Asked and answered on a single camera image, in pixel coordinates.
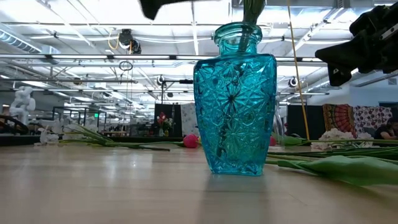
colorful tapestry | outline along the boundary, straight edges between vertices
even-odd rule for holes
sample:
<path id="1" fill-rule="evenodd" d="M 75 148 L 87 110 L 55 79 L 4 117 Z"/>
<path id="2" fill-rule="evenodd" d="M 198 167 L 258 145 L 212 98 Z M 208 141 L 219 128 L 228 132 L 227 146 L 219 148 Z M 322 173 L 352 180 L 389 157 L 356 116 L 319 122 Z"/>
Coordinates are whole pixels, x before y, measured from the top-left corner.
<path id="1" fill-rule="evenodd" d="M 325 104 L 323 105 L 323 117 L 327 131 L 337 128 L 339 131 L 351 132 L 353 136 L 356 136 L 352 106 Z"/>
<path id="2" fill-rule="evenodd" d="M 366 129 L 377 129 L 392 117 L 391 108 L 381 106 L 356 106 L 354 107 L 355 131 L 364 133 Z"/>

vase base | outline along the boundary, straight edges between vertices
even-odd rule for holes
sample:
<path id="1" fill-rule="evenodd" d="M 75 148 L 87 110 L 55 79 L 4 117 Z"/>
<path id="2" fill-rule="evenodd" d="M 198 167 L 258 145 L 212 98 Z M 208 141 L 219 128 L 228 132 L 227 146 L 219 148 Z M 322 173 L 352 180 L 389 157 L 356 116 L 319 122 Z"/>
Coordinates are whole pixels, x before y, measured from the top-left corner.
<path id="1" fill-rule="evenodd" d="M 248 175 L 248 176 L 260 176 L 262 175 L 262 168 L 264 166 L 258 166 L 258 167 L 237 167 L 234 169 L 212 169 L 212 173 L 214 174 L 229 174 L 229 175 Z"/>

vase rim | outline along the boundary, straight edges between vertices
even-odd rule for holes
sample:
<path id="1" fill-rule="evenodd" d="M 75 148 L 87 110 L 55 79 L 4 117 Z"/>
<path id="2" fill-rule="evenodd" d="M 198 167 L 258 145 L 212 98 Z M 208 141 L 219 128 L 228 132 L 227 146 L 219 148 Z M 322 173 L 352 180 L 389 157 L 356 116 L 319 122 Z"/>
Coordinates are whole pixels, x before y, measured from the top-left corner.
<path id="1" fill-rule="evenodd" d="M 222 25 L 215 31 L 214 42 L 218 44 L 220 39 L 225 35 L 239 34 L 242 33 L 244 28 L 250 28 L 252 30 L 251 35 L 256 38 L 256 42 L 260 42 L 262 39 L 261 28 L 255 24 L 250 22 L 231 22 L 225 25 Z"/>

patterned fabric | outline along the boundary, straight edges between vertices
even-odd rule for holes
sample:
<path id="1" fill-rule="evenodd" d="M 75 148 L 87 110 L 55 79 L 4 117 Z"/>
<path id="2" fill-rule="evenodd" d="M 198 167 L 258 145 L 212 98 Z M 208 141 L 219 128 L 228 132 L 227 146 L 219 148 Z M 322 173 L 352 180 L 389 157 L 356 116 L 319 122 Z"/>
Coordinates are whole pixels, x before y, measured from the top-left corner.
<path id="1" fill-rule="evenodd" d="M 189 134 L 199 136 L 199 129 L 197 128 L 197 114 L 195 112 L 194 103 L 181 105 L 181 124 L 182 136 Z"/>
<path id="2" fill-rule="evenodd" d="M 356 136 L 354 128 L 353 107 L 350 105 L 323 105 L 323 117 L 325 118 L 325 128 L 330 131 L 332 128 L 342 132 L 351 132 Z"/>
<path id="3" fill-rule="evenodd" d="M 364 133 L 364 128 L 377 129 L 392 117 L 391 108 L 381 106 L 356 106 L 354 107 L 355 131 Z"/>

vase neck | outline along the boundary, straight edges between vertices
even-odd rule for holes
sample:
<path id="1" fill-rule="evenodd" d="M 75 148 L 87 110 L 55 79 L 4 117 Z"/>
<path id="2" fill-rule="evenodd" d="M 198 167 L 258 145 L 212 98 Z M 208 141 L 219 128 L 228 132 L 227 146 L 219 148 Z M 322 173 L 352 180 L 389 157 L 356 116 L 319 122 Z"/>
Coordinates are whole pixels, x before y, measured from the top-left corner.
<path id="1" fill-rule="evenodd" d="M 215 43 L 219 47 L 220 55 L 255 54 L 261 39 L 260 27 L 247 22 L 226 24 L 215 32 Z"/>

